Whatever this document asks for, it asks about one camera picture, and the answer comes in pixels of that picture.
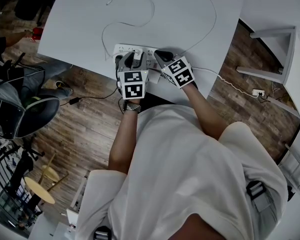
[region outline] white t-shirt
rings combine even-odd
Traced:
[[[271,206],[258,213],[246,186],[261,181]],[[106,219],[117,240],[167,240],[198,214],[227,240],[264,239],[281,218],[287,183],[247,125],[205,135],[192,108],[162,105],[138,117],[128,175],[90,173],[76,240],[91,240]]]

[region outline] shoe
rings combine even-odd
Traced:
[[[56,86],[57,89],[63,88],[63,87],[69,88],[72,93],[74,92],[74,90],[69,85],[67,85],[65,82],[62,82],[62,81],[56,81],[55,86]]]

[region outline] person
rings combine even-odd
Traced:
[[[48,79],[70,69],[71,64],[55,60],[53,62],[43,62],[36,65],[30,65],[28,67],[16,67],[10,70],[10,64],[4,63],[1,54],[5,51],[5,49],[15,45],[22,38],[30,38],[31,36],[32,32],[26,30],[24,32],[12,33],[10,35],[0,37],[0,82],[2,80],[6,81],[16,79],[34,73],[34,70],[31,69],[33,66],[36,67],[36,69],[44,69],[44,72],[42,71],[32,76],[26,76],[19,80],[11,81],[9,84],[5,83],[0,86],[0,93],[2,93],[2,89],[4,89],[4,91],[8,92],[14,100],[17,100],[17,103],[20,102],[21,104],[25,104],[27,100],[36,95],[54,96],[60,100],[69,97],[73,93],[73,90],[62,81],[57,81],[55,83],[56,89],[45,89],[41,87]]]
[[[246,124],[227,125],[192,83],[182,90],[192,108],[138,115],[129,101],[108,169],[89,174],[76,240],[263,240],[275,228],[288,198],[276,163]]]

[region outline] wooden floor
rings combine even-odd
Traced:
[[[14,16],[16,1],[9,2],[0,16],[0,35],[32,29],[35,21],[23,21]],[[38,43],[23,39],[13,47],[7,48],[5,59],[15,60],[26,52],[24,63],[49,61],[37,55]],[[237,66],[267,69],[276,72],[280,65],[271,54],[257,41],[249,37],[249,31],[238,24],[228,54],[221,69],[221,76],[236,87],[251,93],[252,89],[262,89],[272,96],[272,82],[236,72]],[[74,90],[74,97],[105,97],[115,88],[115,81],[102,75],[74,66],[62,74],[61,79]],[[47,86],[53,87],[50,80]],[[275,98],[286,92],[282,85],[275,83],[281,90],[274,93]],[[82,177],[94,169],[105,169],[109,151],[116,136],[121,120],[118,107],[119,93],[107,99],[84,98],[74,105],[61,106],[56,117],[36,135],[35,149],[46,153],[34,164],[30,177],[39,180],[42,165],[47,164],[56,153],[52,167],[60,176],[69,172],[66,181],[51,193],[55,205],[45,204],[43,210],[51,214],[66,213]],[[266,148],[273,159],[278,159],[284,151],[283,142],[289,142],[294,136],[300,120],[279,107],[269,103],[260,103],[257,99],[245,96],[228,84],[217,79],[208,97],[210,104],[230,124],[242,121],[250,126],[254,135]],[[45,180],[45,188],[51,186]]]

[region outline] wristwatch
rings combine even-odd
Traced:
[[[124,105],[123,105],[123,111],[126,111],[126,110],[136,111],[136,112],[140,113],[141,112],[141,106],[138,105],[138,104],[134,104],[132,102],[129,102],[129,101],[125,101]]]

